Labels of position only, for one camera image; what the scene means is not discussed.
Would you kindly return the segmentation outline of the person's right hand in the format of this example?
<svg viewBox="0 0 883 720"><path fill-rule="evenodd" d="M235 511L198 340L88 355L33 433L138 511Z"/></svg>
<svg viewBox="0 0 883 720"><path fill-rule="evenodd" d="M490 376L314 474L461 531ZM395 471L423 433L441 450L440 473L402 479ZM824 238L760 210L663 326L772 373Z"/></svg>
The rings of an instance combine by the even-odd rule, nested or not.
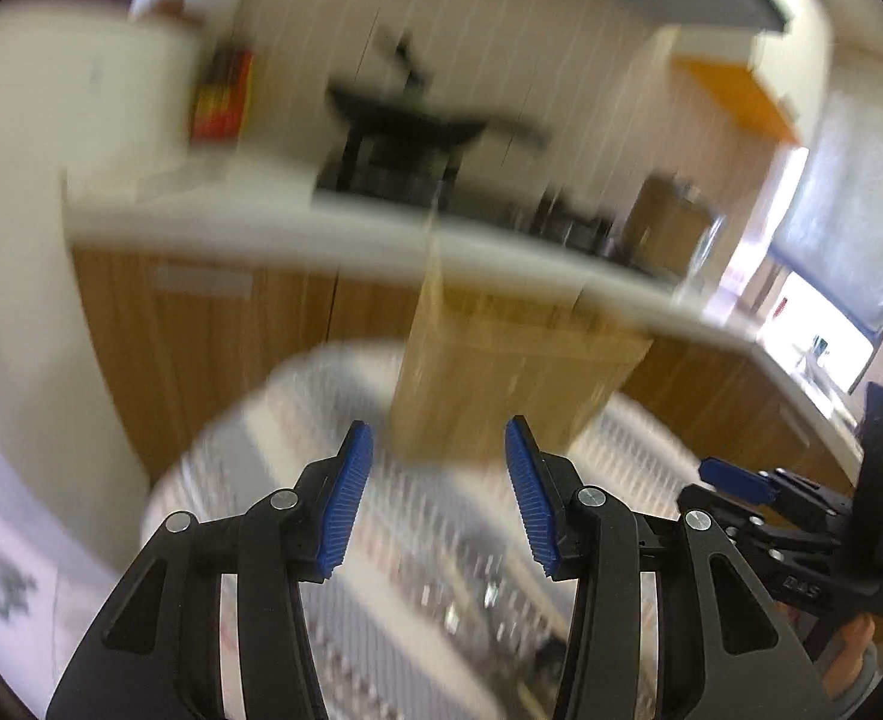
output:
<svg viewBox="0 0 883 720"><path fill-rule="evenodd" d="M864 656L873 644L874 619L860 614L840 629L842 646L822 673L822 685L830 699L837 699L857 682L864 667Z"/></svg>

